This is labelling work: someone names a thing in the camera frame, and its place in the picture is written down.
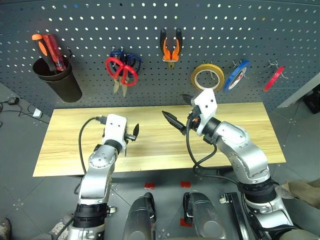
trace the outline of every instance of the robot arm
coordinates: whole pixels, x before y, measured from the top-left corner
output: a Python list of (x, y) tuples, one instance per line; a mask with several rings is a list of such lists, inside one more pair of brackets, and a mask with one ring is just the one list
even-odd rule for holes
[(127, 119), (109, 114), (106, 118), (102, 144), (97, 145), (88, 159), (88, 170), (79, 190), (74, 221), (68, 240), (103, 240), (105, 218), (114, 211), (108, 206), (111, 176), (120, 153), (125, 153), (128, 140), (135, 141), (139, 133), (137, 124), (133, 134), (127, 134)]
[(227, 156), (239, 181), (238, 189), (244, 194), (244, 201), (252, 211), (249, 216), (259, 227), (255, 231), (258, 237), (271, 238), (268, 231), (262, 229), (271, 232), (272, 228), (280, 229), (279, 226), (288, 226), (290, 229), (293, 223), (275, 191), (264, 152), (250, 140), (242, 127), (215, 118), (218, 105), (211, 88), (191, 99), (191, 105), (193, 110), (189, 113), (187, 126), (172, 114), (163, 114), (182, 134), (193, 129), (198, 136), (204, 136), (205, 142), (215, 144)]

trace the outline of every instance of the red floor marker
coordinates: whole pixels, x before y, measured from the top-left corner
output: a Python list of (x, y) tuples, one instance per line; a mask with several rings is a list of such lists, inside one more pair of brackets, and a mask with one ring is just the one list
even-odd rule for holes
[(181, 227), (189, 227), (191, 228), (192, 227), (192, 223), (188, 224), (185, 222), (185, 220), (183, 218), (180, 218), (180, 226)]
[(155, 189), (155, 187), (156, 187), (156, 185), (154, 183), (149, 183), (149, 182), (146, 182), (144, 185), (144, 189), (153, 190), (153, 189)]
[(189, 181), (181, 181), (180, 182), (180, 187), (182, 187), (182, 188), (190, 188), (191, 187), (191, 182), (189, 182)]

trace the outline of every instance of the tape roll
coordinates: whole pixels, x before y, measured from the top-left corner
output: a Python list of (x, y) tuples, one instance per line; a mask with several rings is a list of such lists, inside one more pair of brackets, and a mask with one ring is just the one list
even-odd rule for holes
[(272, 76), (272, 78), (270, 79), (270, 81), (265, 85), (263, 91), (267, 92), (269, 91), (269, 88), (272, 87), (272, 85), (276, 82), (276, 80), (278, 79), (278, 77), (280, 76), (280, 74), (282, 74), (282, 72), (285, 70), (284, 66), (280, 66), (278, 68), (278, 70), (275, 72), (275, 74)]
[(250, 61), (243, 61), (229, 76), (223, 86), (223, 91), (227, 94), (233, 89), (239, 81), (244, 77), (246, 71), (250, 67)]
[[(213, 87), (204, 87), (204, 86), (201, 86), (198, 83), (198, 80), (197, 80), (198, 74), (201, 73), (201, 72), (205, 72), (205, 71), (209, 71), (210, 74), (213, 73), (213, 74), (216, 75), (216, 77), (218, 79), (218, 83), (215, 86), (213, 86)], [(224, 86), (225, 75), (224, 75), (224, 72), (221, 70), (221, 68), (216, 66), (216, 65), (213, 65), (213, 64), (210, 64), (210, 63), (201, 64), (200, 66), (198, 66), (192, 72), (192, 74), (191, 74), (191, 83), (198, 90), (204, 90), (204, 89), (211, 88), (213, 90), (219, 91)]]

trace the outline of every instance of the scissors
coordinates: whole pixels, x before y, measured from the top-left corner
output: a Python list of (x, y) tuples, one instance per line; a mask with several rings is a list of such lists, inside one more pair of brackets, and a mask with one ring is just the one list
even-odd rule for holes
[(105, 61), (105, 66), (114, 80), (114, 93), (118, 91), (121, 84), (122, 94), (124, 97), (126, 96), (128, 86), (133, 86), (138, 81), (137, 73), (140, 71), (141, 62), (141, 58), (134, 54), (125, 55), (120, 50), (114, 50), (110, 53), (110, 57)]

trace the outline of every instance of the screwdriver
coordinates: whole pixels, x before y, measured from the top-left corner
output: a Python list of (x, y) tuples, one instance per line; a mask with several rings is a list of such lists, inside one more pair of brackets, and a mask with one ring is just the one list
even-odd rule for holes
[(46, 46), (46, 43), (44, 41), (43, 36), (41, 34), (33, 34), (32, 40), (34, 41), (35, 46), (38, 49), (41, 57), (48, 65), (50, 72), (56, 72), (57, 67), (56, 67), (54, 61), (52, 60), (52, 57), (50, 55), (48, 47)]
[(49, 49), (52, 60), (55, 62), (56, 69), (58, 69), (59, 71), (65, 70), (66, 66), (64, 63), (64, 59), (59, 50), (55, 36), (53, 34), (44, 34), (43, 40)]

